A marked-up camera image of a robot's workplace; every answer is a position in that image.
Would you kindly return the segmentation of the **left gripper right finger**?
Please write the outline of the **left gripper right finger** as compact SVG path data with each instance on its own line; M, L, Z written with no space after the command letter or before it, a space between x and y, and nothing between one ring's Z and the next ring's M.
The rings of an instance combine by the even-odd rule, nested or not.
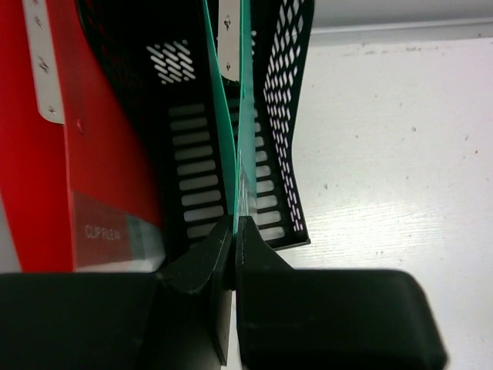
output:
M424 290L392 269L296 269L242 217L236 328L246 369L443 369Z

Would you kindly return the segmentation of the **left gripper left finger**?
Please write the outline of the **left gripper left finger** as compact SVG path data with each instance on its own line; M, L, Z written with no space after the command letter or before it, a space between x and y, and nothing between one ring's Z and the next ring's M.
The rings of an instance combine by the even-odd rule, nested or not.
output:
M1 276L3 369L219 369L232 220L151 273Z

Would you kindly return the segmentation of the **green notebook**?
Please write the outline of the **green notebook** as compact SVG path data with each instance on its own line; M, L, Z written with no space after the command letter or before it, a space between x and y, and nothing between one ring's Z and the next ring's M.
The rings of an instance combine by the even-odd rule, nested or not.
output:
M220 1L212 22L208 2L201 5L227 212L236 234L241 217L257 214L251 6Z

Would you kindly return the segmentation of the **black mesh file organizer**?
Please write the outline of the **black mesh file organizer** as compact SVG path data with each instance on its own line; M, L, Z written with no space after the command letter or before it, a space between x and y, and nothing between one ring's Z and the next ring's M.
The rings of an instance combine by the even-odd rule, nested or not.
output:
M166 256L177 259L228 214L202 1L78 1L86 40L159 179ZM257 214L275 249L309 236L292 142L312 1L249 1Z

